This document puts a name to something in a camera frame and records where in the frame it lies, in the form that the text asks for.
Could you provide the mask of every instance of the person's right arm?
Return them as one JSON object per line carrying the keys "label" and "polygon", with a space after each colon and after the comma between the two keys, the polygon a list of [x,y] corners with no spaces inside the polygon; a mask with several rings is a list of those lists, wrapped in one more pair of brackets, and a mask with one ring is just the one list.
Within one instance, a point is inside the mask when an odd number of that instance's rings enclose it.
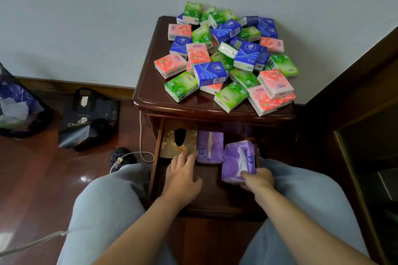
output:
{"label": "person's right arm", "polygon": [[242,187],[254,193],[256,202],[268,215],[297,264],[375,264],[277,192],[268,169],[258,168],[256,174],[242,172],[241,175],[246,182]]}

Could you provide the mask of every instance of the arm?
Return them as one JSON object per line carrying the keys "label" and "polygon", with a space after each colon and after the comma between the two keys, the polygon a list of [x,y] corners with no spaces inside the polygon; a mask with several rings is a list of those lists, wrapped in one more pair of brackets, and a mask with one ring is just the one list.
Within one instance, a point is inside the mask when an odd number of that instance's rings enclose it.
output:
{"label": "arm", "polygon": [[256,174],[242,172],[241,175],[246,182],[242,187],[254,193],[256,202],[266,212],[299,265],[375,264],[277,192],[268,169],[259,168]]}
{"label": "arm", "polygon": [[166,170],[162,195],[100,256],[94,265],[151,264],[178,212],[199,194],[202,180],[193,182],[197,152],[174,157]]}

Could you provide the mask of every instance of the hand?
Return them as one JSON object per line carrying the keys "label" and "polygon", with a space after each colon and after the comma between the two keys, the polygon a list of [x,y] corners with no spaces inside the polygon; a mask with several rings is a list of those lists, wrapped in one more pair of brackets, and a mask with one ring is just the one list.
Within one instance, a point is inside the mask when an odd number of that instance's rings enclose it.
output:
{"label": "hand", "polygon": [[255,196],[258,196],[261,192],[263,192],[264,189],[273,189],[275,184],[275,179],[272,176],[271,171],[264,167],[259,167],[256,169],[256,174],[249,174],[245,171],[241,172],[240,174],[243,179],[245,179],[246,183],[242,184],[241,187],[254,193]]}
{"label": "hand", "polygon": [[184,152],[173,158],[166,170],[166,181],[162,197],[177,203],[181,210],[191,203],[202,189],[202,179],[193,182],[193,166],[198,151],[191,154],[186,160],[188,152]]}

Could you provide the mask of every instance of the jeans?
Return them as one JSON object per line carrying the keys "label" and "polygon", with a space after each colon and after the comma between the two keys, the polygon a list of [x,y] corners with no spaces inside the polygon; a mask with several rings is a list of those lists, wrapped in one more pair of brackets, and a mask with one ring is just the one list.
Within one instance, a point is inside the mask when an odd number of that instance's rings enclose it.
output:
{"label": "jeans", "polygon": [[[262,159],[271,170],[275,189],[306,212],[330,233],[369,256],[354,212],[341,187],[326,175]],[[145,210],[148,170],[142,164],[94,180],[77,197],[69,233],[58,259],[59,265],[91,264]],[[155,264],[176,264],[164,244]],[[256,233],[240,264],[296,264],[269,219]]]}

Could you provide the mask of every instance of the person's left arm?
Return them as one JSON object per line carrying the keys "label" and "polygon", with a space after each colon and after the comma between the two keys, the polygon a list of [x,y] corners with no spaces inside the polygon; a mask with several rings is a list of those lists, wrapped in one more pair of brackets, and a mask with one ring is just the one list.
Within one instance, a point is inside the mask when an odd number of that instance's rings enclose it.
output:
{"label": "person's left arm", "polygon": [[178,212],[199,194],[202,180],[193,181],[197,152],[174,157],[167,167],[162,196],[93,263],[151,264]]}

